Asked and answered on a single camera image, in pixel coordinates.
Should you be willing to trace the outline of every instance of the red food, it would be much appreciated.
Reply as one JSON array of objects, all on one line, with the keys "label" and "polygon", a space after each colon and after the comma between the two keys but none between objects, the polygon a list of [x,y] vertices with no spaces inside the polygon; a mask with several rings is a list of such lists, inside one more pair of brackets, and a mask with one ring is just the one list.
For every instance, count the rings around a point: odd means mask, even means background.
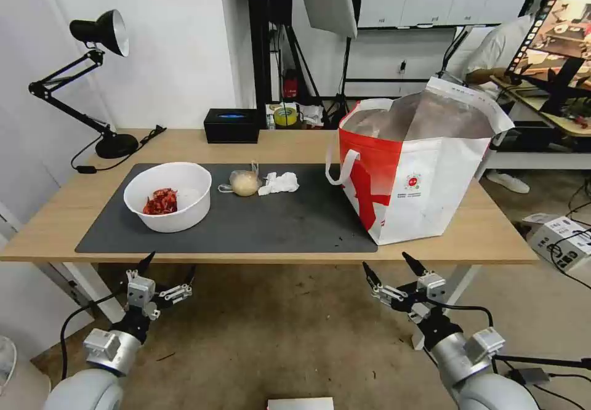
[{"label": "red food", "polygon": [[144,214],[161,215],[174,213],[177,210],[177,192],[171,188],[161,188],[153,194],[153,199],[148,198],[143,208]]}]

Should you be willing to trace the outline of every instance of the logo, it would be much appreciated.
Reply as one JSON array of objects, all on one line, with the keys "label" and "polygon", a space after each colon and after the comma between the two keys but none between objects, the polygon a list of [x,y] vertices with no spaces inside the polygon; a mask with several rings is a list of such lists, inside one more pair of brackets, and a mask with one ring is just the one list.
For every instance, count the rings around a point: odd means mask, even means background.
[{"label": "logo", "polygon": [[420,174],[412,173],[406,177],[405,190],[418,190],[420,189]]}]

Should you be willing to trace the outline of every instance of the white shoe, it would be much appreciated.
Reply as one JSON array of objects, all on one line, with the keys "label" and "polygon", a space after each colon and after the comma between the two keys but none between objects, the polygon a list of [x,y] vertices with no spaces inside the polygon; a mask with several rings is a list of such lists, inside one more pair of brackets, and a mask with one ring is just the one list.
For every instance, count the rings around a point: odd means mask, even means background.
[{"label": "white shoe", "polygon": [[522,195],[529,193],[529,185],[527,185],[524,181],[506,173],[499,173],[496,170],[490,170],[486,173],[485,177],[489,181],[502,185],[514,193],[521,193]]}]

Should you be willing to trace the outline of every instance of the crumpled tissue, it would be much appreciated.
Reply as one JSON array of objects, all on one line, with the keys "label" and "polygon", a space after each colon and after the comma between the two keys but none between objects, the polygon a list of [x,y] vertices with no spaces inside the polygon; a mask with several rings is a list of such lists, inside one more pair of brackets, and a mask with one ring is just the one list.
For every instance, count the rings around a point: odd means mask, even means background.
[{"label": "crumpled tissue", "polygon": [[265,179],[267,182],[259,188],[259,196],[282,191],[296,191],[300,187],[297,183],[296,174],[292,172],[285,172],[281,176],[277,176],[276,172],[271,172]]}]

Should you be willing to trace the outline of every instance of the white bowl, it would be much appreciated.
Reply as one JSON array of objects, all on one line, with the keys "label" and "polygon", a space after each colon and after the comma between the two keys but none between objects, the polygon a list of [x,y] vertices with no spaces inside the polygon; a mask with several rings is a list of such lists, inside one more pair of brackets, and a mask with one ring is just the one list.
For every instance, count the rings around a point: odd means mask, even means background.
[{"label": "white bowl", "polygon": [[[163,215],[146,215],[143,208],[148,198],[161,188],[177,191],[177,211]],[[209,211],[211,174],[198,164],[167,163],[141,172],[123,192],[128,209],[154,231],[173,233],[197,224]]]}]

